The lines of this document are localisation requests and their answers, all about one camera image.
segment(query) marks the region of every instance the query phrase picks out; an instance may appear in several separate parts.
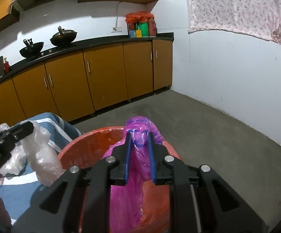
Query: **black countertop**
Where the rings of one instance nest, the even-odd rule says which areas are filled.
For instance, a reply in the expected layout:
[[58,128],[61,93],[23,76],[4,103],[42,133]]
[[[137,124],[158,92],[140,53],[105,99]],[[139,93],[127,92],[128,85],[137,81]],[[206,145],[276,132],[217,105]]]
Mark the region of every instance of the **black countertop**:
[[119,35],[119,36],[109,36],[109,37],[97,37],[91,39],[85,39],[81,41],[72,42],[69,46],[64,48],[62,47],[54,47],[51,49],[47,49],[40,53],[40,56],[32,58],[23,59],[10,67],[10,72],[0,78],[0,83],[11,78],[13,75],[18,72],[25,70],[35,64],[44,62],[45,60],[82,49],[86,49],[88,47],[100,46],[106,44],[115,44],[115,43],[124,43],[124,42],[142,42],[148,40],[172,40],[174,41],[174,33],[159,33],[157,37],[143,37],[143,38],[129,38],[128,35]]

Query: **red bottle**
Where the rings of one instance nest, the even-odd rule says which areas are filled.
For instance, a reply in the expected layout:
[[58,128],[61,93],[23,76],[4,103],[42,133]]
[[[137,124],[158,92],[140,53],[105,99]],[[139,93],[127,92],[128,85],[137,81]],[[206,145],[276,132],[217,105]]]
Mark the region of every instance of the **red bottle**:
[[157,36],[157,27],[156,27],[156,22],[154,21],[154,17],[150,18],[148,21],[148,30],[149,30],[149,37]]
[[10,72],[10,65],[9,62],[6,61],[6,57],[4,58],[4,74],[7,74]]

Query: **pink plastic bag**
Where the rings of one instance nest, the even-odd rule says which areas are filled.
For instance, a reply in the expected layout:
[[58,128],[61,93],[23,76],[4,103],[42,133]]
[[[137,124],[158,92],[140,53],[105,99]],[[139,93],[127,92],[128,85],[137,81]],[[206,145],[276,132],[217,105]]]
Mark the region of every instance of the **pink plastic bag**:
[[157,127],[147,117],[132,117],[126,122],[123,139],[110,146],[104,154],[104,158],[111,155],[114,147],[125,143],[128,132],[131,134],[134,150],[131,151],[127,184],[111,186],[110,228],[112,233],[129,233],[140,224],[144,196],[143,182],[151,179],[147,148],[148,133],[153,133],[157,144],[165,141]]

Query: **wall outlet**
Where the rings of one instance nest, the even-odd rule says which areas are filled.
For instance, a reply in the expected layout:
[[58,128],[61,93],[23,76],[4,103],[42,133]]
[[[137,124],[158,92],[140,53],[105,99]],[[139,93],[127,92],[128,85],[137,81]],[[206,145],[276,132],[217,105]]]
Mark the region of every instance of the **wall outlet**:
[[111,32],[122,32],[122,27],[118,27],[118,30],[116,31],[116,27],[112,27]]

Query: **pan handle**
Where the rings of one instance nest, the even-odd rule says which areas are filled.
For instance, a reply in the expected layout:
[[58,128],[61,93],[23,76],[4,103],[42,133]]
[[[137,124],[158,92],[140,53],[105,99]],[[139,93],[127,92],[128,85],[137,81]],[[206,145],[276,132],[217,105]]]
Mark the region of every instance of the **pan handle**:
[[30,43],[28,42],[27,39],[24,39],[23,42],[24,42],[24,44],[25,44],[28,48],[30,48]]
[[62,36],[64,35],[63,30],[62,30],[62,27],[59,26],[59,27],[58,27],[58,31],[59,31],[60,35],[62,35]]

